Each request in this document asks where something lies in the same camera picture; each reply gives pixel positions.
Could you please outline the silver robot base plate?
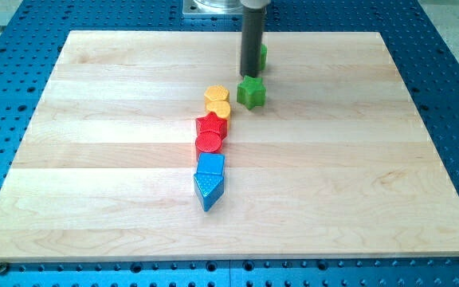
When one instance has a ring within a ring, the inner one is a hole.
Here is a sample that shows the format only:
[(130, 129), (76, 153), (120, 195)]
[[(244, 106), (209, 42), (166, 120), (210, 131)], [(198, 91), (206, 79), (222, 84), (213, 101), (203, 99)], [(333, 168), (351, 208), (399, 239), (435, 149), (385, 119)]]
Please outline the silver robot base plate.
[(239, 0), (182, 0), (182, 12), (189, 15), (240, 14)]

